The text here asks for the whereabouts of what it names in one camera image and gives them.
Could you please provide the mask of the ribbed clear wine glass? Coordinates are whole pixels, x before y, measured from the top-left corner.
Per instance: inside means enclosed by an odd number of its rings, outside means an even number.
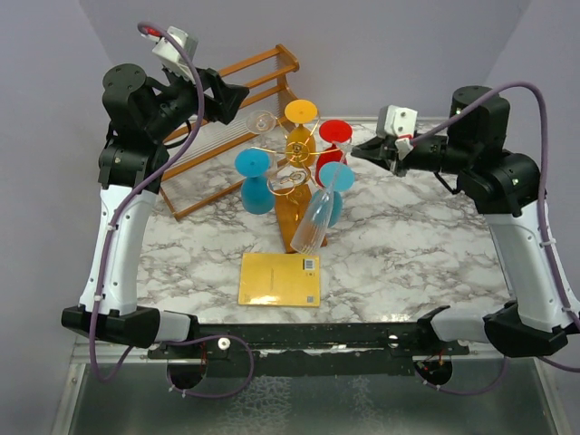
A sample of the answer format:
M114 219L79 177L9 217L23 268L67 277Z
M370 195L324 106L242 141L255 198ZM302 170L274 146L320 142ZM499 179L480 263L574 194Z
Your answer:
M352 149L352 143L349 141L339 146L339 150L343 152L343 157L339 161L340 163L346 163L347 154ZM318 189L322 189L322 183L318 183ZM329 208L332 207L334 199L334 183L331 182L325 188L325 193L320 197L322 202L328 201ZM324 238L328 230L328 218L325 218L325 222L322 225L316 225L314 223L314 211L312 209L308 210L309 205L304 213L302 221L295 232L295 235L291 241L291 247L296 253L311 255L315 253L323 244Z

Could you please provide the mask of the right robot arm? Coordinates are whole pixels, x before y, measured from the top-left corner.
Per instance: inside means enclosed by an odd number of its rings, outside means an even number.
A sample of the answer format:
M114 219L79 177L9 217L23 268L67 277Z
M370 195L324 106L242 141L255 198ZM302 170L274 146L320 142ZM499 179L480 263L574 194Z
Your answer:
M443 306L424 315L416 343L427 354L462 340L491 344L510 358L541 358L579 330L579 303L547 219L547 161L505 149L510 104L501 93L458 88L449 118L423 134L408 109L386 106L375 137L352 149L398 177L411 170L454 176L450 192L470 198L488 225L510 299L490 314Z

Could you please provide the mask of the blue wine glass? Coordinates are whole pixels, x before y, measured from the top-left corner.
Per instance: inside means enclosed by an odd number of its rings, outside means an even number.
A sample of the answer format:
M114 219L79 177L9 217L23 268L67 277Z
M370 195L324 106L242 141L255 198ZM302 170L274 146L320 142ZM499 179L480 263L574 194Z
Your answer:
M331 161L324 164L319 171L319 179L323 188L318 189L309 203L308 210L314 211L314 223L322 225L325 218L328 218L328 227L333 227L339 220L343 211L342 194L350 189L355 181L354 172L345 164ZM322 202L320 197L325 193L325 188L333 182L333 204L329 208L329 202Z
M253 215L263 215L275 205L275 196L267 186L266 173L270 159L266 152L258 149L241 151L235 160L237 172L245 179L241 187L244 209Z

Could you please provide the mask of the red wine glass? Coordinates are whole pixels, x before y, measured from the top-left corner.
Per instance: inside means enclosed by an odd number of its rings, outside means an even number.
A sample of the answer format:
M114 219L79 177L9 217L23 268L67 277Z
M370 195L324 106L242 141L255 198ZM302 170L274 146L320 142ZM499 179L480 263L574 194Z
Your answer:
M324 121L319 128L321 139L328 144L318 156L316 161L316 172L318 176L322 167L329 162L339 162L343 157L343 152L339 146L351 140L353 128L346 121L328 120Z

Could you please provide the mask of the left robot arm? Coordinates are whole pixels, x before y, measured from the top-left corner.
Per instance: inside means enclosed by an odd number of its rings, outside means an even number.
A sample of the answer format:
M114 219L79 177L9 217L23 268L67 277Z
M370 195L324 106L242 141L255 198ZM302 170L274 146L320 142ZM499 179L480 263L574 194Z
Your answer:
M169 166L164 140L192 115L229 124L249 94L210 68L198 73L200 90L173 72L163 85L132 63L104 75L102 103L110 124L99 157L100 226L87 284L78 304L63 309L63 327L138 348L169 342L183 358L198 351L196 316L140 306L136 290L145 229Z

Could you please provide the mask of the yellow wine glass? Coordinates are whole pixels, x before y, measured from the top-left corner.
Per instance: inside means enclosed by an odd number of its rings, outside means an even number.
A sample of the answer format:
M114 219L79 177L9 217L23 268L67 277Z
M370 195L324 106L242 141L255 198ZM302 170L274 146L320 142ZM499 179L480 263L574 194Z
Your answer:
M285 106L285 116L295 125L286 138L286 157L295 168L311 167L315 161L316 141L306 124L318 119L317 107L308 100L294 100Z

